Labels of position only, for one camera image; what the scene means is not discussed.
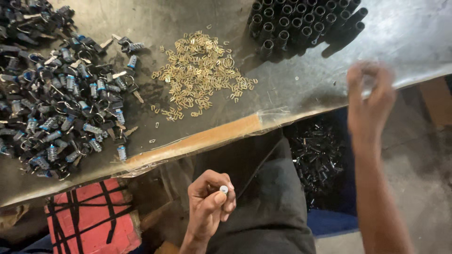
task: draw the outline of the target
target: metal ring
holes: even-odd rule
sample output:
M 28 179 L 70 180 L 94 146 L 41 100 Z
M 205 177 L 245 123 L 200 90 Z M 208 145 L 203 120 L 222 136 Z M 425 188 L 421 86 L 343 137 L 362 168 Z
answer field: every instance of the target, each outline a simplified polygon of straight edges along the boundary
M 91 55 L 91 53 L 89 53 L 88 51 L 79 51 L 79 52 L 77 53 L 77 56 L 79 57 L 80 60 L 82 60 L 82 57 L 80 57 L 80 54 L 81 54 L 81 53 L 84 53 L 84 52 L 86 52 L 86 53 L 89 55 L 89 57 L 88 57 L 88 60 L 89 60 L 89 61 L 93 60 L 93 55 Z
M 129 85 L 129 84 L 127 83 L 127 79 L 125 78 L 126 76 L 129 76 L 129 77 L 132 79 L 132 82 L 133 82 L 132 85 L 135 84 L 135 79 L 134 79 L 131 75 L 128 75 L 128 74 L 127 74 L 127 75 L 124 75 L 124 80 L 126 81 L 126 85 Z

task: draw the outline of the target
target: black plastic part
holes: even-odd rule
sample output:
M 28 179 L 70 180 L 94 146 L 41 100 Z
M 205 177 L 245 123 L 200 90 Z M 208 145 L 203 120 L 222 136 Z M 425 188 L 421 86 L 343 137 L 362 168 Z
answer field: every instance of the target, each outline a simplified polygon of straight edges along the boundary
M 347 11 L 349 11 L 350 13 L 353 13 L 356 8 L 358 7 L 358 5 L 360 5 L 361 0 L 350 0 L 348 2 L 348 6 L 345 8 Z
M 259 57 L 262 61 L 266 61 L 273 52 L 273 42 L 271 40 L 266 40 L 262 47 L 260 47 Z
M 314 15 L 314 22 L 320 22 L 322 20 L 323 15 L 325 15 L 325 7 L 317 6 L 315 10 L 312 12 Z
M 260 14 L 262 11 L 262 4 L 258 1 L 254 2 L 251 6 L 250 15 L 248 16 L 248 21 L 246 22 L 248 25 L 251 23 L 251 20 L 253 19 L 253 16 L 256 14 Z
M 275 11 L 275 15 L 278 16 L 283 9 L 283 6 L 286 4 L 286 0 L 274 0 L 273 10 Z
M 303 24 L 301 26 L 302 27 L 310 27 L 313 22 L 314 22 L 314 15 L 311 13 L 308 13 L 303 18 Z
M 287 0 L 287 4 L 292 6 L 292 9 L 294 9 L 297 4 L 299 4 L 298 0 Z
M 266 40 L 271 39 L 272 32 L 273 32 L 273 23 L 271 23 L 271 22 L 265 23 L 262 27 L 262 30 L 259 33 L 259 39 L 258 39 L 259 45 L 262 45 Z
M 305 45 L 306 41 L 311 36 L 311 34 L 312 34 L 312 29 L 310 27 L 303 27 L 301 29 L 300 35 L 298 36 L 297 45 L 298 46 Z
M 336 22 L 331 27 L 333 30 L 338 30 L 342 27 L 342 25 L 347 22 L 347 20 L 350 18 L 350 12 L 347 10 L 344 10 L 340 13 L 339 17 L 337 17 Z
M 323 30 L 325 29 L 325 25 L 321 22 L 317 22 L 314 24 L 314 26 L 312 28 L 313 29 L 312 29 L 312 34 L 310 36 L 310 39 L 315 40 L 323 32 Z
M 336 10 L 336 7 L 337 7 L 337 6 L 338 6 L 338 5 L 337 5 L 336 1 L 329 0 L 329 1 L 326 2 L 326 4 L 325 4 L 325 10 L 326 10 L 326 13 L 327 13 L 327 14 L 328 14 L 328 13 L 333 13 L 334 10 Z
M 339 16 L 339 14 L 345 10 L 345 8 L 348 7 L 348 1 L 347 0 L 339 0 L 339 2 L 337 2 L 337 6 L 334 9 L 334 13 Z
M 299 4 L 295 7 L 295 10 L 293 11 L 293 15 L 298 18 L 303 18 L 306 11 L 307 11 L 306 4 Z
M 297 40 L 298 35 L 301 33 L 301 25 L 303 21 L 301 18 L 294 18 L 290 23 L 289 34 L 290 34 L 290 42 L 295 42 Z
M 328 33 L 328 31 L 331 29 L 333 24 L 336 22 L 336 19 L 337 19 L 337 17 L 334 13 L 327 14 L 327 16 L 325 17 L 325 20 L 323 21 L 323 24 L 325 25 L 325 29 L 323 29 L 322 34 L 326 35 Z
M 273 0 L 262 0 L 262 8 L 263 9 L 272 7 L 272 5 L 273 5 Z
M 275 40 L 275 46 L 277 49 L 284 49 L 287 45 L 287 41 L 289 39 L 289 32 L 283 30 L 279 33 L 278 37 Z
M 262 23 L 271 22 L 274 16 L 274 10 L 272 8 L 267 8 L 262 13 Z
M 293 8 L 290 5 L 285 5 L 282 7 L 282 11 L 280 13 L 281 17 L 290 17 L 292 15 Z
M 256 38 L 259 35 L 259 31 L 262 27 L 262 16 L 256 14 L 253 16 L 250 24 L 250 36 Z
M 283 30 L 288 30 L 290 25 L 290 20 L 287 17 L 282 17 L 279 19 L 278 24 L 276 25 L 274 35 L 275 37 L 279 36 L 279 33 Z
M 344 26 L 346 28 L 352 28 L 356 23 L 361 21 L 363 18 L 367 16 L 369 11 L 367 8 L 360 8 L 357 12 L 355 12 L 348 20 L 345 22 Z
M 315 8 L 316 5 L 317 5 L 317 0 L 306 0 L 306 7 L 307 7 L 306 13 L 311 12 Z

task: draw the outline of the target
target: metal table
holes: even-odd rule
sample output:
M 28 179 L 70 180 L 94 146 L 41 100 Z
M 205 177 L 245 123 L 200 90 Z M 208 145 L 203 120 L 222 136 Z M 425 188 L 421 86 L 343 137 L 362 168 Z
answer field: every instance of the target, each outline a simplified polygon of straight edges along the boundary
M 83 159 L 80 171 L 64 181 L 21 175 L 20 163 L 2 156 L 0 207 L 111 175 L 142 174 L 170 159 L 343 107 L 347 104 L 346 70 L 359 59 L 385 61 L 394 67 L 396 88 L 452 73 L 452 4 L 447 0 L 365 0 L 362 6 L 369 9 L 366 28 L 344 49 L 330 55 L 329 45 L 322 43 L 278 63 L 262 62 L 255 56 L 257 45 L 246 29 L 252 0 L 51 2 L 55 8 L 70 5 L 79 33 L 98 43 L 114 33 L 149 48 L 140 55 L 135 79 L 145 103 L 127 95 L 123 109 L 128 129 L 139 128 L 127 144 L 126 163 L 114 162 L 116 147 L 107 141 L 102 153 Z M 174 50 L 174 42 L 184 33 L 198 30 L 219 37 L 219 42 L 229 41 L 235 66 L 259 83 L 238 103 L 228 99 L 230 91 L 219 91 L 211 97 L 213 107 L 202 116 L 190 117 L 187 110 L 183 120 L 168 122 L 151 111 L 151 105 L 171 105 L 168 86 L 151 79 L 151 73 L 167 63 L 159 47 Z M 127 64 L 116 42 L 107 53 L 104 61 L 118 70 Z

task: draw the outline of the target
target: spring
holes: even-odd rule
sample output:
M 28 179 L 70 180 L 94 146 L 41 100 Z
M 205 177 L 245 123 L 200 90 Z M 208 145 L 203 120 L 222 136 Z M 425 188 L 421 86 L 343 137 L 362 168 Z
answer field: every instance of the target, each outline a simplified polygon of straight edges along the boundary
M 47 149 L 47 159 L 50 162 L 54 162 L 58 159 L 58 153 L 57 148 L 54 145 L 50 145 L 50 147 Z
M 57 123 L 57 119 L 55 117 L 51 117 L 49 119 L 47 119 L 47 121 L 45 123 L 43 123 L 41 126 L 39 126 L 39 128 L 48 131 L 52 128 L 52 126 Z
M 75 83 L 75 77 L 72 75 L 68 75 L 67 76 L 67 84 L 66 84 L 66 89 L 69 92 L 72 92 L 74 90 L 74 83 Z
M 62 86 L 66 87 L 66 77 L 63 73 L 58 74 L 58 78 L 60 78 L 60 83 Z
M 34 107 L 36 107 L 36 105 L 34 103 L 30 102 L 27 99 L 22 99 L 22 100 L 20 100 L 20 102 L 22 103 L 23 106 L 25 106 L 29 109 L 33 109 Z
M 22 131 L 17 131 L 17 134 L 13 137 L 14 141 L 18 141 L 19 139 L 21 139 L 23 136 L 25 136 L 25 133 L 23 133 Z
M 98 134 L 101 134 L 103 132 L 101 128 L 96 127 L 96 126 L 92 126 L 89 123 L 85 123 L 83 125 L 83 130 L 87 131 L 87 132 L 98 133 Z
M 130 43 L 129 44 L 129 52 L 131 51 L 137 51 L 144 48 L 144 43 L 138 42 L 138 43 Z
M 67 162 L 74 162 L 77 157 L 80 155 L 79 151 L 73 151 L 71 154 L 69 154 L 68 156 L 66 156 L 66 161 Z
M 22 112 L 22 110 L 24 109 L 22 107 L 22 104 L 20 103 L 20 100 L 13 100 L 13 102 L 11 102 L 11 108 L 13 109 L 13 113 L 15 115 L 18 115 Z
M 36 162 L 36 164 L 38 164 L 41 167 L 41 169 L 49 169 L 50 168 L 49 163 L 46 161 L 46 159 L 44 159 L 41 156 L 34 159 L 33 161 Z
M 127 90 L 126 84 L 123 82 L 123 80 L 120 77 L 117 77 L 114 80 L 114 83 L 117 84 L 119 86 L 119 88 L 121 88 L 122 91 Z
M 97 80 L 97 90 L 105 90 L 105 82 L 103 79 L 98 79 Z
M 34 118 L 29 118 L 27 121 L 27 128 L 25 129 L 25 131 L 28 134 L 34 134 L 37 126 L 38 126 L 38 121 Z
M 98 95 L 97 95 L 97 84 L 92 83 L 89 85 L 89 88 L 91 88 L 91 97 L 93 97 L 93 99 L 97 99 Z
M 130 57 L 130 60 L 129 60 L 129 63 L 127 64 L 127 66 L 130 67 L 130 68 L 132 68 L 132 69 L 134 69 L 134 68 L 135 68 L 135 65 L 137 64 L 137 60 L 138 60 L 138 57 L 137 57 L 137 56 L 135 56 L 135 55 L 131 56 L 131 57 Z
M 121 88 L 119 88 L 118 86 L 115 86 L 115 85 L 105 85 L 105 88 L 108 91 L 117 92 L 117 93 L 121 92 Z
M 18 69 L 19 66 L 19 59 L 17 57 L 12 57 L 10 61 L 8 62 L 8 66 L 6 67 L 7 70 L 15 71 Z
M 94 151 L 96 151 L 98 153 L 102 152 L 102 147 L 100 146 L 100 144 L 97 142 L 97 140 L 95 138 L 91 139 L 88 143 L 93 147 Z
M 74 84 L 74 88 L 73 88 L 74 90 L 72 91 L 72 94 L 76 97 L 76 98 L 78 98 L 78 97 L 80 97 L 80 87 L 79 87 L 79 85 L 78 84 Z

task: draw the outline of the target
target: hand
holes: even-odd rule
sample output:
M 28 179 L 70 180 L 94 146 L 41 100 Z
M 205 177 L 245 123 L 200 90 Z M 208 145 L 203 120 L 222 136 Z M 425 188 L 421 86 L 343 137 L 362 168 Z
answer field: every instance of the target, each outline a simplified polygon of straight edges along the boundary
M 361 96 L 364 75 L 375 79 L 367 100 Z M 394 75 L 382 63 L 361 61 L 348 70 L 348 129 L 355 153 L 363 148 L 377 148 L 380 153 L 381 133 L 396 100 L 393 81 Z
M 229 189 L 227 196 L 218 191 L 222 185 Z M 190 220 L 186 237 L 208 242 L 217 231 L 220 220 L 227 221 L 236 207 L 231 179 L 228 174 L 207 170 L 188 187 L 188 197 Z

